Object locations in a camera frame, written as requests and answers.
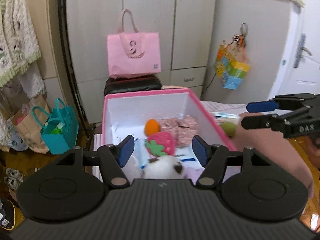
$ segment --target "pink tote bag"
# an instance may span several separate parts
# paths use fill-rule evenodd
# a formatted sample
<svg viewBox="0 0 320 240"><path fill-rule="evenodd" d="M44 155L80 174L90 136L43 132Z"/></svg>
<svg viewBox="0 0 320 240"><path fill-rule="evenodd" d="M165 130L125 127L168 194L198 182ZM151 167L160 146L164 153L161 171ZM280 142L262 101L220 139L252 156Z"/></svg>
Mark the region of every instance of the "pink tote bag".
<svg viewBox="0 0 320 240"><path fill-rule="evenodd" d="M131 17L134 33L124 33L124 14ZM159 33L141 33L130 10L120 15L117 34L107 37L108 70L112 78L134 78L161 72Z"/></svg>

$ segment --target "brown plush ear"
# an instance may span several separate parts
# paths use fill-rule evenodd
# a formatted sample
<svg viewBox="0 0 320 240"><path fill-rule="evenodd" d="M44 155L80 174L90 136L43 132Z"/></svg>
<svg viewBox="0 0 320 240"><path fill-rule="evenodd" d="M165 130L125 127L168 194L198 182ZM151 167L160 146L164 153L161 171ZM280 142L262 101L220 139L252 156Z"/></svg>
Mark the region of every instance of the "brown plush ear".
<svg viewBox="0 0 320 240"><path fill-rule="evenodd" d="M183 166L182 166L181 164L179 164L179 165L174 165L174 169L176 170L176 172L177 172L178 174L181 174L182 169L183 169Z"/></svg>
<svg viewBox="0 0 320 240"><path fill-rule="evenodd" d="M159 161L159 159L153 158L153 159L150 159L150 160L149 160L149 163L155 163L155 162L157 162L157 161Z"/></svg>

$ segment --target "shoe label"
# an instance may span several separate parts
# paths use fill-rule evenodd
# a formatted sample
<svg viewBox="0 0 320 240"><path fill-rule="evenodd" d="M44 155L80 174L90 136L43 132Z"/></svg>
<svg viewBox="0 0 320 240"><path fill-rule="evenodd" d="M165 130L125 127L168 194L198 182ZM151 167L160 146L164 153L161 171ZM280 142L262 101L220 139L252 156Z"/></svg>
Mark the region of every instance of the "shoe label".
<svg viewBox="0 0 320 240"><path fill-rule="evenodd" d="M9 224L9 221L7 219L4 219L1 224L6 227Z"/></svg>

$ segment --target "cabinet handle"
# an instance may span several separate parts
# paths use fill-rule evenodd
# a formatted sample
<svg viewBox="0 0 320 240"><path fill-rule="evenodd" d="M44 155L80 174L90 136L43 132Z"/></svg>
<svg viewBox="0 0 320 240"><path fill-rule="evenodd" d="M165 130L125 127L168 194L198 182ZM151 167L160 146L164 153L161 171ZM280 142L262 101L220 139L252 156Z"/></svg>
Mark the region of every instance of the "cabinet handle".
<svg viewBox="0 0 320 240"><path fill-rule="evenodd" d="M184 79L183 79L184 82L191 82L191 81L193 81L193 80L195 80L194 77L193 77L193 78L184 78Z"/></svg>

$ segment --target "wardrobe door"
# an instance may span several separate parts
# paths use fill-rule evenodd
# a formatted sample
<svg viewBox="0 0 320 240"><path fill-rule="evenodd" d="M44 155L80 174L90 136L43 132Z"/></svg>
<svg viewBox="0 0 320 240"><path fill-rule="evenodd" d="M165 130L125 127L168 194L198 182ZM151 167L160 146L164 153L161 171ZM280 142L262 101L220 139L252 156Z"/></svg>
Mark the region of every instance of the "wardrobe door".
<svg viewBox="0 0 320 240"><path fill-rule="evenodd" d="M130 9L140 32L159 32L161 67L171 67L172 36L175 0L124 0L124 8ZM124 32L133 32L130 17L125 16Z"/></svg>
<svg viewBox="0 0 320 240"><path fill-rule="evenodd" d="M122 0L66 0L66 7L77 83L107 78L107 36L117 32Z"/></svg>
<svg viewBox="0 0 320 240"><path fill-rule="evenodd" d="M172 69L206 66L215 0L176 0Z"/></svg>

